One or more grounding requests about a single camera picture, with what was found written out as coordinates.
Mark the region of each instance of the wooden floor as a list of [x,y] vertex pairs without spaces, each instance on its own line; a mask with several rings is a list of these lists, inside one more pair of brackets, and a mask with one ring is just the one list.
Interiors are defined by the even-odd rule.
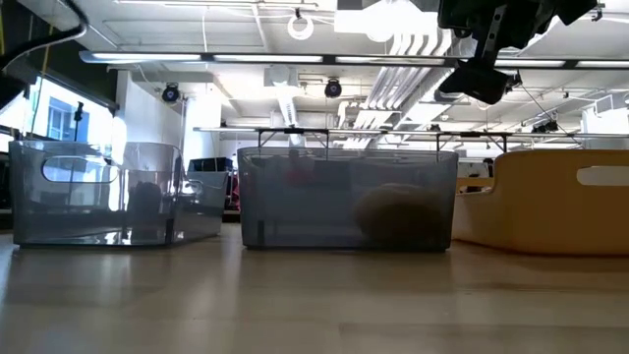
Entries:
[[0,353],[629,353],[629,259],[170,250],[0,236]]

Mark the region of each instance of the fluorescent light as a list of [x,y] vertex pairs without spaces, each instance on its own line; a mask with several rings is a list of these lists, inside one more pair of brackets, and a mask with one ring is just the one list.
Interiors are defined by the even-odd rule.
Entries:
[[113,60],[125,62],[141,61],[187,61],[198,62],[199,54],[176,54],[176,53],[93,53],[92,57],[100,60]]
[[577,64],[577,68],[583,68],[583,67],[627,69],[629,68],[629,61],[605,61],[605,60],[580,61],[579,64]]
[[317,3],[301,2],[264,2],[264,1],[229,1],[229,0],[115,0],[118,4],[133,5],[163,5],[163,6],[225,6],[225,7],[251,7],[257,4],[261,8],[297,8],[316,10]]
[[445,63],[445,59],[386,56],[340,56],[336,58],[336,62],[340,64],[441,66]]
[[256,128],[204,128],[204,127],[196,127],[195,131],[197,132],[233,132],[233,133],[244,133],[244,132],[255,132]]
[[496,67],[523,68],[523,67],[562,67],[565,60],[525,60],[525,59],[498,59]]
[[279,63],[320,63],[321,55],[247,55],[247,54],[216,54],[217,62],[279,62]]
[[365,129],[330,129],[330,134],[382,134],[379,130],[365,130]]

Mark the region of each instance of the dome camera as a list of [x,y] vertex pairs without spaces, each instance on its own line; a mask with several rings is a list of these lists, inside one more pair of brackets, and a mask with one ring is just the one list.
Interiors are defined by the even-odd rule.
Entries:
[[161,99],[167,103],[175,103],[179,99],[181,94],[179,93],[179,84],[169,83],[166,84],[166,89],[161,93]]
[[327,98],[336,98],[341,95],[343,88],[338,82],[338,79],[329,79],[325,86],[325,96]]

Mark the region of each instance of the round object inside bin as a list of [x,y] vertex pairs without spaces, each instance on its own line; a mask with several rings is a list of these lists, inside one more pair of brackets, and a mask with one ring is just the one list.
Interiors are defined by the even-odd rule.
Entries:
[[435,192],[406,184],[386,184],[366,193],[354,218],[367,246],[416,250],[438,248],[443,218]]

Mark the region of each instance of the clear plastic bin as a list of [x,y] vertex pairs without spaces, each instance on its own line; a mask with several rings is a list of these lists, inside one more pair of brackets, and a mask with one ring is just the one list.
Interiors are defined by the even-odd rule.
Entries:
[[245,246],[450,246],[456,153],[246,147],[238,165]]
[[216,234],[226,174],[188,180],[181,161],[161,144],[12,142],[14,242],[148,246]]

